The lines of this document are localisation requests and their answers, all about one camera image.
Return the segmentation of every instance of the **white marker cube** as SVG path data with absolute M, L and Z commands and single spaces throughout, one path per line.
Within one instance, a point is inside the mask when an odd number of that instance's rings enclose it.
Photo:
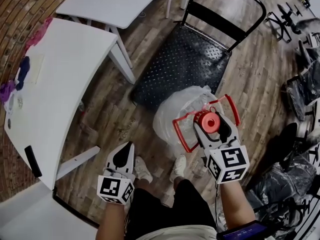
M 206 166 L 217 184 L 240 181 L 250 166 L 246 146 L 205 149 L 204 153 Z
M 96 194 L 106 202 L 125 205 L 134 189 L 131 179 L 99 175 Z

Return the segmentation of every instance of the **diamond plate surface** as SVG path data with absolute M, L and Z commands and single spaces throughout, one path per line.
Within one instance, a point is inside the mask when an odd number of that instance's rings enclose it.
M 133 102 L 156 111 L 171 94 L 190 86 L 208 85 L 216 92 L 231 54 L 191 28 L 174 27 L 131 92 Z

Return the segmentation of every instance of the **pink cloth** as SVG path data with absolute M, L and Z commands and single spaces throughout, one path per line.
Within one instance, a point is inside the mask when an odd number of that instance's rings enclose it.
M 30 37 L 25 44 L 24 54 L 26 54 L 30 46 L 35 46 L 37 43 L 39 43 L 53 19 L 53 17 L 46 18 L 42 26 Z

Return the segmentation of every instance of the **dark blue cloth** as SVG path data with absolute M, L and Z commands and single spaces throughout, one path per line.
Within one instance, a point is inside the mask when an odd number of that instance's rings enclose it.
M 25 56 L 20 62 L 20 72 L 18 75 L 19 83 L 15 86 L 17 91 L 20 91 L 24 87 L 24 81 L 29 69 L 30 69 L 30 58 L 28 56 Z

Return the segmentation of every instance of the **plastic-wrapped chair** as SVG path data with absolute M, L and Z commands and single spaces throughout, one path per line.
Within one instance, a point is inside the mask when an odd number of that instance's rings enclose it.
M 247 30 L 235 26 L 205 6 L 189 0 L 182 22 L 178 22 L 131 92 L 131 99 L 156 111 L 171 94 L 190 86 L 209 86 L 214 94 L 228 65 L 231 51 L 240 44 L 266 17 L 261 17 Z M 229 48 L 211 36 L 186 23 L 191 14 L 235 40 Z

